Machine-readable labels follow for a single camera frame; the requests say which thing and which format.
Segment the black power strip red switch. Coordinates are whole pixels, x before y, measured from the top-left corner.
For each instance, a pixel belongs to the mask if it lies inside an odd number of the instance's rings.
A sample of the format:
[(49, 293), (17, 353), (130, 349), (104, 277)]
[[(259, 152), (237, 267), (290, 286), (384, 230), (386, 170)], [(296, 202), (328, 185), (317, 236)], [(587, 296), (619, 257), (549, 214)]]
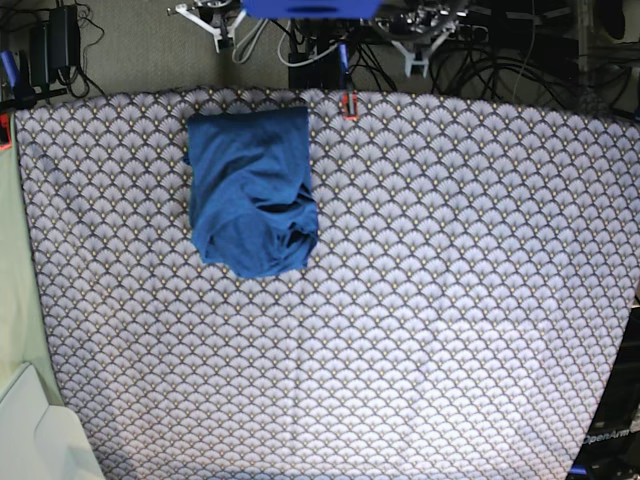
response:
[(481, 25), (461, 25), (450, 34), (450, 39), (467, 43), (487, 43), (489, 30)]

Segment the light green cloth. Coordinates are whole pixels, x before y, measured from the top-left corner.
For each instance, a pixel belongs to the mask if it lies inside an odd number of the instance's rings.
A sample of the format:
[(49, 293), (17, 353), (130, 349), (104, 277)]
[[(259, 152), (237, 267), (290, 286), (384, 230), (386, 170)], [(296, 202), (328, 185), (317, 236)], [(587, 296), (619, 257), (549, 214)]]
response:
[(53, 405), (58, 389), (45, 334), (19, 173), (17, 147), (1, 152), (1, 383), (24, 364), (39, 375)]

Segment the blue long-sleeve T-shirt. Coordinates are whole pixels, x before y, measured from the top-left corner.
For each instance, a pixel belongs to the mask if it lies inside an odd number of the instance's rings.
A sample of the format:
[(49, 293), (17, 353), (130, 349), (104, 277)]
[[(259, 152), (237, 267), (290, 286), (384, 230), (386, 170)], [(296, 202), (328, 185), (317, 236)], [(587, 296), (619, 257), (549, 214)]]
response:
[(306, 268), (319, 240), (306, 107), (187, 121), (189, 223), (205, 264), (243, 278)]

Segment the black power adapter brick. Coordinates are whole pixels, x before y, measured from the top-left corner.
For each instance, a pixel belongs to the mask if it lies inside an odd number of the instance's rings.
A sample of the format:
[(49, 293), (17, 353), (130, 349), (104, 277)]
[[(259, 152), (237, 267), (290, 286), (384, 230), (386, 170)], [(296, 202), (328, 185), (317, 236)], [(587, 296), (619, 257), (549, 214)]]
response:
[(75, 81), (80, 59), (78, 6), (60, 5), (45, 22), (29, 30), (31, 83), (48, 88), (55, 82), (68, 86)]

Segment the black OpenArm case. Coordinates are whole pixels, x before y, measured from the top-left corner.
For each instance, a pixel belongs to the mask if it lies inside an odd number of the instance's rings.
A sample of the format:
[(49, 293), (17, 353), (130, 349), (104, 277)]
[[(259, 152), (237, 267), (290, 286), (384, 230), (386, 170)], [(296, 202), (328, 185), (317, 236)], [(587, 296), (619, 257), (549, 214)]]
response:
[(569, 479), (639, 477), (639, 306), (632, 307), (608, 383)]

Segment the fan-patterned tablecloth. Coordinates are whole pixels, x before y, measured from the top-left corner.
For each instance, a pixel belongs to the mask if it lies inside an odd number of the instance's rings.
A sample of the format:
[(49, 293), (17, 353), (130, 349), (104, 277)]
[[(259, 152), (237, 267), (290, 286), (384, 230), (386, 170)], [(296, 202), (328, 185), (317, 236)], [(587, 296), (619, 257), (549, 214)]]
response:
[[(319, 240), (191, 241), (194, 114), (304, 106)], [(16, 116), (59, 391), (110, 479), (562, 479), (639, 283), (639, 130), (406, 93), (118, 94)]]

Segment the blue handled clamp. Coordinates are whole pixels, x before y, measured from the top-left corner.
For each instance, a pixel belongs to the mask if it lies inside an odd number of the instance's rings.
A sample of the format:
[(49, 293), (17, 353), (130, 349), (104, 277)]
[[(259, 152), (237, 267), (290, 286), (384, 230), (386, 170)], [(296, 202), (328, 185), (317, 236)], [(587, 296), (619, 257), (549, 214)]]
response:
[(37, 102), (37, 94), (29, 81), (22, 76), (15, 57), (10, 50), (1, 52), (1, 61), (7, 75), (12, 97), (1, 102), (1, 110), (20, 110), (32, 108)]

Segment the red table clamp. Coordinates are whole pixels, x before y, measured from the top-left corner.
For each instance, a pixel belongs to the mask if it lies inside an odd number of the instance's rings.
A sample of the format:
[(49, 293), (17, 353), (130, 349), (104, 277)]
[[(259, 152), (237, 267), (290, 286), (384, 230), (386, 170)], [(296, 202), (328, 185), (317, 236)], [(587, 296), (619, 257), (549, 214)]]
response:
[(343, 92), (342, 100), (342, 113), (347, 120), (357, 120), (358, 114), (358, 95), (353, 90), (346, 90)]

